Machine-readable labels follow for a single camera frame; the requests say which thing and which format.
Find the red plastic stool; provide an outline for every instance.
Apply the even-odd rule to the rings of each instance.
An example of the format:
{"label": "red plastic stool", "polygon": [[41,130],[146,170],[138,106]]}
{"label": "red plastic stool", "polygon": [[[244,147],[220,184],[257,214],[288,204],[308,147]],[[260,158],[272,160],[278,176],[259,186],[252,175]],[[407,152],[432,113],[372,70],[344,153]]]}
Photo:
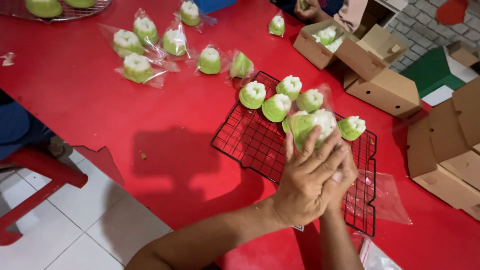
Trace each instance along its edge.
{"label": "red plastic stool", "polygon": [[20,239],[22,234],[8,232],[6,231],[7,228],[33,208],[37,207],[59,188],[65,184],[82,188],[88,180],[86,174],[76,171],[60,161],[30,147],[22,147],[0,162],[14,163],[52,179],[46,186],[0,217],[0,246],[11,245]]}

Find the red table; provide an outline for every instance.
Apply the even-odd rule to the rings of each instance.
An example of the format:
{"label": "red table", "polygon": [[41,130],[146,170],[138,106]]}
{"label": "red table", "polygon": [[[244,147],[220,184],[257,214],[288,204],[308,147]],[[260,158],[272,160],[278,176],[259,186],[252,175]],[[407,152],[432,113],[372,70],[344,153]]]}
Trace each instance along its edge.
{"label": "red table", "polygon": [[[173,229],[272,194],[272,182],[210,146],[236,100],[225,74],[193,76],[193,69],[181,63],[182,71],[169,74],[159,90],[114,72],[119,58],[96,23],[131,30],[140,7],[163,32],[177,2],[115,0],[96,17],[51,25],[1,16],[0,54],[17,56],[13,66],[0,67],[0,87],[69,144],[108,148],[78,150]],[[377,134],[377,171],[395,176],[413,221],[377,219],[374,242],[405,269],[479,265],[479,223],[407,177],[406,129],[393,133],[399,121],[346,94],[337,79],[302,57],[292,47],[298,22],[287,18],[283,38],[269,35],[267,23],[277,11],[265,0],[240,1],[211,14],[218,24],[202,34],[187,27],[189,46],[202,49],[211,40],[224,51],[240,49],[257,70],[280,79],[294,74],[306,89],[327,82],[335,110],[359,115]],[[227,270],[319,269],[318,227],[314,222],[304,232],[265,235],[218,262]]]}

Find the gray wall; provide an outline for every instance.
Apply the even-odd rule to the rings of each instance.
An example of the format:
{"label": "gray wall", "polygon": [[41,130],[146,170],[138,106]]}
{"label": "gray wall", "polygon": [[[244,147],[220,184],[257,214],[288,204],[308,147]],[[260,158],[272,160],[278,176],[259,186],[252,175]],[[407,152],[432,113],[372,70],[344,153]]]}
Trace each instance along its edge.
{"label": "gray wall", "polygon": [[402,58],[392,63],[392,70],[400,72],[430,49],[458,40],[473,47],[480,45],[480,18],[468,11],[462,24],[437,24],[437,7],[444,2],[446,0],[408,0],[408,6],[388,24],[386,29],[410,47]]}

